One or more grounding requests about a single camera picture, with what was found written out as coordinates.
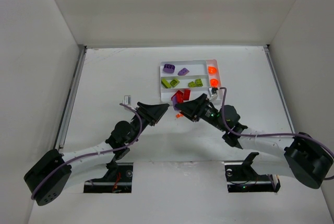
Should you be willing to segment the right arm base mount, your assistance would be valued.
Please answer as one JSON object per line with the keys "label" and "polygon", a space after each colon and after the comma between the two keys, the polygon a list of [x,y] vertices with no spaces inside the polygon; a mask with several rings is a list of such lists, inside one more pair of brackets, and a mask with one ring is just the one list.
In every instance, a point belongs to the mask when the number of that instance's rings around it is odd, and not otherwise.
{"label": "right arm base mount", "polygon": [[251,165],[258,152],[251,152],[242,161],[231,161],[224,164],[227,190],[229,193],[277,193],[281,183],[277,175],[258,174]]}

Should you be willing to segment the orange flower lego piece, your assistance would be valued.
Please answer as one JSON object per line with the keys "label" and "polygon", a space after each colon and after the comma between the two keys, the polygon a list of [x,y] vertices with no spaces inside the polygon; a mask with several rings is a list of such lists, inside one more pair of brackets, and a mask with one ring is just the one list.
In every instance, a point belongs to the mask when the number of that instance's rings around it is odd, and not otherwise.
{"label": "orange flower lego piece", "polygon": [[208,66],[208,74],[209,75],[215,75],[218,72],[218,70],[214,66]]}

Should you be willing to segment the large red lego block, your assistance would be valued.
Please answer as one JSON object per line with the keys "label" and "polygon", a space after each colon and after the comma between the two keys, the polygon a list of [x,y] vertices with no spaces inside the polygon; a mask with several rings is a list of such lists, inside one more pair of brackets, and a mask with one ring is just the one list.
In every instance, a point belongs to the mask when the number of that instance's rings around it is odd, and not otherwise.
{"label": "large red lego block", "polygon": [[182,94],[177,93],[175,97],[176,97],[176,103],[183,103],[184,102]]}

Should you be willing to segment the purple lego plate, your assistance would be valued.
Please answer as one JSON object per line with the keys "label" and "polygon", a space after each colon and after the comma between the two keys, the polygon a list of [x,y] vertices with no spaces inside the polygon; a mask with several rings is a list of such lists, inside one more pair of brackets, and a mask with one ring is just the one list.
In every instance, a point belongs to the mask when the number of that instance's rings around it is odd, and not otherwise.
{"label": "purple lego plate", "polygon": [[178,111],[178,108],[176,107],[176,104],[177,104],[177,97],[176,96],[173,96],[172,97],[172,106],[173,106],[173,109],[175,111]]}

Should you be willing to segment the long lime green lego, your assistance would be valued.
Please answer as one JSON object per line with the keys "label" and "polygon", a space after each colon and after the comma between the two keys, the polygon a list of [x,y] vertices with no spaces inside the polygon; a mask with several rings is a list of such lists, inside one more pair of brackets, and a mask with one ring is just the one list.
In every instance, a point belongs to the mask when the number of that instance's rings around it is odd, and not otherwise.
{"label": "long lime green lego", "polygon": [[165,78],[161,79],[161,85],[166,89],[172,88],[171,84]]}

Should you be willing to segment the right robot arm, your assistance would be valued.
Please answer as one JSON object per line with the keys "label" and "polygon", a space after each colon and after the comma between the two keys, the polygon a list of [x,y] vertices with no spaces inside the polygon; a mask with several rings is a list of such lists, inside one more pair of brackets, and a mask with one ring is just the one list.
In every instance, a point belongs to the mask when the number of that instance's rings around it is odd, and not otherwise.
{"label": "right robot arm", "polygon": [[333,156],[305,133],[272,136],[239,123],[240,116],[231,105],[216,109],[205,94],[197,99],[177,103],[175,107],[189,120],[204,120],[222,131],[223,140],[230,146],[251,153],[227,173],[243,175],[245,181],[255,176],[276,174],[297,179],[303,185],[318,189],[327,179]]}

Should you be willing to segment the small red lego brick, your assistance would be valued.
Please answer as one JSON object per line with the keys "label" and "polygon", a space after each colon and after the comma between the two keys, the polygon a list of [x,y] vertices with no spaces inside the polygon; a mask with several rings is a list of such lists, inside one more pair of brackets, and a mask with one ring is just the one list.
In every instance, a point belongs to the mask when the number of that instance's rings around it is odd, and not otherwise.
{"label": "small red lego brick", "polygon": [[178,90],[178,91],[171,97],[171,99],[173,99],[174,97],[177,97],[178,95],[180,95],[181,98],[182,98],[182,97],[183,97],[183,92],[180,91],[180,90]]}

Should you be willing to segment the small lime green lego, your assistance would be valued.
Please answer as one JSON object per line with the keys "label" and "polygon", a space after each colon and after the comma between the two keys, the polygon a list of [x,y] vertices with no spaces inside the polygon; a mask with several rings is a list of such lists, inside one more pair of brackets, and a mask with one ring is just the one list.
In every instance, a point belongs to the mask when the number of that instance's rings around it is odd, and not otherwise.
{"label": "small lime green lego", "polygon": [[190,88],[194,88],[194,87],[196,87],[195,82],[194,82],[194,81],[189,82],[189,83],[188,83],[188,87],[190,87]]}

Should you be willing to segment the purple round lego brick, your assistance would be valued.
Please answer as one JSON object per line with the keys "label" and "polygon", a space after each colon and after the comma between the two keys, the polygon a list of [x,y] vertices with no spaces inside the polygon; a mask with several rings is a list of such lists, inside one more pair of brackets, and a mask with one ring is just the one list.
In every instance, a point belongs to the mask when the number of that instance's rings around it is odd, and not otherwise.
{"label": "purple round lego brick", "polygon": [[175,72],[175,66],[173,64],[166,63],[163,66],[163,72],[173,74]]}

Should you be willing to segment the green studded lego brick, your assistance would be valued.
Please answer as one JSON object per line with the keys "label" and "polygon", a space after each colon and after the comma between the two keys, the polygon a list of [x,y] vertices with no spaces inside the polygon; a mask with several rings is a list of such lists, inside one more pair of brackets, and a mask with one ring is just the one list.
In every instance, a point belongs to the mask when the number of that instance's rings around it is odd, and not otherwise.
{"label": "green studded lego brick", "polygon": [[195,85],[196,87],[203,87],[203,83],[201,79],[195,79]]}

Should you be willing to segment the lime green square lego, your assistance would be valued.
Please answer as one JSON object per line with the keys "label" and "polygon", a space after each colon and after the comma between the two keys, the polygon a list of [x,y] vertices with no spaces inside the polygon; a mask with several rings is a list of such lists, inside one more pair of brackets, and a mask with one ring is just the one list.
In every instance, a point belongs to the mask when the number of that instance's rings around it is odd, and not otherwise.
{"label": "lime green square lego", "polygon": [[172,79],[172,80],[170,81],[170,85],[171,85],[173,88],[176,87],[179,83],[180,83],[180,81],[179,81],[178,79],[176,79],[176,78],[174,78],[174,79]]}

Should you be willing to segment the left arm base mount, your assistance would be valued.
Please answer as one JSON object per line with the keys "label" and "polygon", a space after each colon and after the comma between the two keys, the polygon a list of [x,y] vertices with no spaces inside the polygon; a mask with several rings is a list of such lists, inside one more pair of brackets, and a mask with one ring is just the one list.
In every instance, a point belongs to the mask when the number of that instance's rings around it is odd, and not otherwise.
{"label": "left arm base mount", "polygon": [[83,192],[86,194],[127,194],[132,192],[133,163],[118,163],[99,179],[84,183]]}

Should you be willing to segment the orange round lego piece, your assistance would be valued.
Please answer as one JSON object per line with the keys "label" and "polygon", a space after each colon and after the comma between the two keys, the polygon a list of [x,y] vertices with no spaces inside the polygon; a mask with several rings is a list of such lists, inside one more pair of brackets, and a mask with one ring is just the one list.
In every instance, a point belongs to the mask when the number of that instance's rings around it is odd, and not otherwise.
{"label": "orange round lego piece", "polygon": [[219,81],[215,78],[210,79],[210,86],[217,88],[219,86]]}

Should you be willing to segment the red rounded lego brick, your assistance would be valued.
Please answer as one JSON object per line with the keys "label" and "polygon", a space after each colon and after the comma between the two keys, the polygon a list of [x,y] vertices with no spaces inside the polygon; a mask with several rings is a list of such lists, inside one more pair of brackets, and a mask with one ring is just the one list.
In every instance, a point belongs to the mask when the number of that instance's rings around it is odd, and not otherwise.
{"label": "red rounded lego brick", "polygon": [[184,89],[184,91],[183,91],[183,100],[184,101],[188,101],[190,99],[190,93],[191,93],[190,89]]}

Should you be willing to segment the purple wedge lego piece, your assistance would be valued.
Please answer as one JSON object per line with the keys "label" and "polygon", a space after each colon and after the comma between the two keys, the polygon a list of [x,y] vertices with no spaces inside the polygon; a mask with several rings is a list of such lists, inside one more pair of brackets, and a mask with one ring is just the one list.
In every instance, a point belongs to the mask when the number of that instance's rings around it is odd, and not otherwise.
{"label": "purple wedge lego piece", "polygon": [[185,76],[185,75],[187,75],[189,73],[189,70],[186,68],[186,67],[184,67],[184,68],[182,68],[178,73],[177,73],[177,75],[178,76]]}

